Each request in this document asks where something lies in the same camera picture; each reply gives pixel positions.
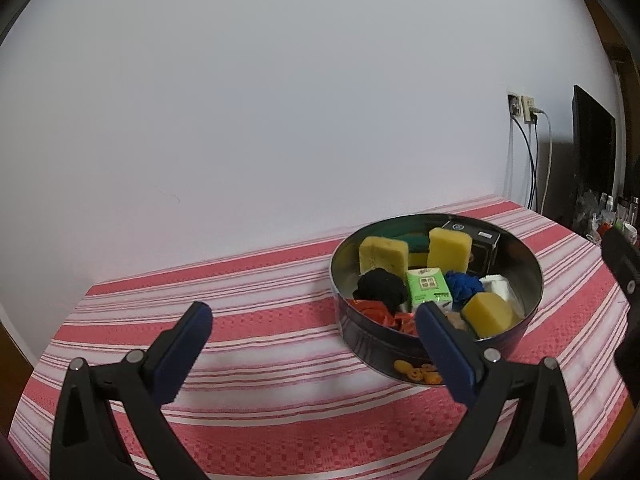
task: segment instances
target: crumpled black fabric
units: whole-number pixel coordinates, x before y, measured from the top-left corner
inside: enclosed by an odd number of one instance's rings
[[[409,293],[401,278],[377,268],[360,276],[353,299],[381,301],[393,316],[400,305],[409,299]]]

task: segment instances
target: black box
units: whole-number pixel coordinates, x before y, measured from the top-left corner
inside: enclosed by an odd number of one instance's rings
[[[500,233],[489,229],[472,227],[455,220],[448,221],[442,228],[450,231],[462,231],[471,236],[473,240],[471,257],[469,258],[469,267],[466,272],[479,278],[486,276],[495,261]]]

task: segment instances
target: blue cloth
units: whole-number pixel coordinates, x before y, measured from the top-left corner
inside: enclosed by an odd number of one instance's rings
[[[484,292],[484,286],[479,278],[469,276],[464,272],[450,270],[444,275],[449,292],[453,296],[453,303],[466,303],[478,292]]]

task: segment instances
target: red and white tablecloth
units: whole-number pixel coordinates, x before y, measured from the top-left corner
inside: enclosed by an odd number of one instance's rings
[[[558,358],[584,466],[626,398],[612,359],[627,303],[600,250],[496,196],[437,210],[493,222],[536,254],[544,296],[511,359]],[[11,443],[37,477],[48,478],[53,414],[68,362],[79,355],[90,364],[119,361],[202,300],[213,310],[213,334],[162,411],[210,478],[418,478],[464,409],[445,388],[373,371],[340,339],[328,263],[347,234],[95,285],[35,367]],[[156,478],[117,402],[114,411],[136,466]],[[495,457],[513,412],[507,405],[478,474]]]

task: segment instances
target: metal screw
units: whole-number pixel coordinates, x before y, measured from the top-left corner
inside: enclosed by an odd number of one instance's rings
[[[125,357],[125,359],[132,363],[139,363],[140,361],[142,361],[143,357],[145,356],[145,353],[142,350],[132,350],[131,352],[129,352],[127,354],[127,356]]]
[[[80,368],[82,368],[83,364],[84,361],[82,360],[82,358],[76,357],[69,363],[69,369],[77,372]]]
[[[484,358],[491,363],[497,363],[501,357],[500,352],[495,348],[487,348],[484,351]]]
[[[549,370],[555,370],[556,368],[558,368],[558,361],[556,361],[552,357],[545,357],[543,359],[543,363],[547,368],[549,368]]]

